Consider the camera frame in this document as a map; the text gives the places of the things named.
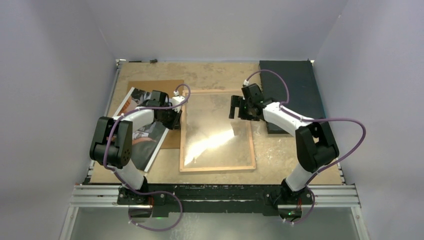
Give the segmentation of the brown backing board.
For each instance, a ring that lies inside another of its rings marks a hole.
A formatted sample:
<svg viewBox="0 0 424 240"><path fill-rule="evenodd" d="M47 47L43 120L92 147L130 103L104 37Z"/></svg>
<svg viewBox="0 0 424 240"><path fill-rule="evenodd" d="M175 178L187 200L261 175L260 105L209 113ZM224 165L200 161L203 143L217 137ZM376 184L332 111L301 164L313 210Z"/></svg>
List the brown backing board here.
<svg viewBox="0 0 424 240"><path fill-rule="evenodd" d="M144 80L144 81L129 81L127 90L129 91L132 87L151 92L153 90L167 93L170 97L173 97L173 91L180 84L183 84L182 79L174 80ZM161 149L179 149L181 142L181 131L179 129L169 130L162 145Z"/></svg>

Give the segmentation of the printed photo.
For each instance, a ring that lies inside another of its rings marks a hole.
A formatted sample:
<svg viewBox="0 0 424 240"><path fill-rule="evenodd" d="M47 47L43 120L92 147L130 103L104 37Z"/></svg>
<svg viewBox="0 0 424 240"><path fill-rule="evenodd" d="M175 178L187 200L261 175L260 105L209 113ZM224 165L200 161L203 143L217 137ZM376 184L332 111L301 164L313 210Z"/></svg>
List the printed photo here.
<svg viewBox="0 0 424 240"><path fill-rule="evenodd" d="M148 91L131 87L114 116L140 107L145 100L150 99L150 95ZM133 131L131 159L138 170L143 172L150 170L168 132L169 129L160 122L153 122Z"/></svg>

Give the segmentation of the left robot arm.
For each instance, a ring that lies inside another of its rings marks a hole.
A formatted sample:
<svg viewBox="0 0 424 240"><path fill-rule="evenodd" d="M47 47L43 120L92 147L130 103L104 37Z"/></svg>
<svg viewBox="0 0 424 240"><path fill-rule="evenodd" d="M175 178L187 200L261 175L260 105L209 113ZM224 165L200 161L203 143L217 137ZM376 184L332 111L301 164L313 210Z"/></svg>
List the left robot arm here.
<svg viewBox="0 0 424 240"><path fill-rule="evenodd" d="M161 123L174 130L180 123L182 106L191 95L183 96L178 90L173 97L154 90L140 106L115 117L102 116L97 120L89 149L91 160L111 171L129 191L129 197L138 205L146 203L149 195L148 182L132 161L133 133L147 125Z"/></svg>

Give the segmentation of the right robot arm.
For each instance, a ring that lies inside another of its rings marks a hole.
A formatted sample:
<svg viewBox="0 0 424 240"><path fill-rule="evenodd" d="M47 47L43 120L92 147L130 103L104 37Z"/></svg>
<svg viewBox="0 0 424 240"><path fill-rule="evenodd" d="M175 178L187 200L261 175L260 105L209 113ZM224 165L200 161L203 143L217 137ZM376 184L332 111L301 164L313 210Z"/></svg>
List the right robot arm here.
<svg viewBox="0 0 424 240"><path fill-rule="evenodd" d="M244 85L242 95L230 98L229 118L265 121L278 126L295 139L297 165L280 188L280 197L288 204L300 198L313 175L338 158L340 151L328 122L305 117L273 98L265 98L256 84Z"/></svg>

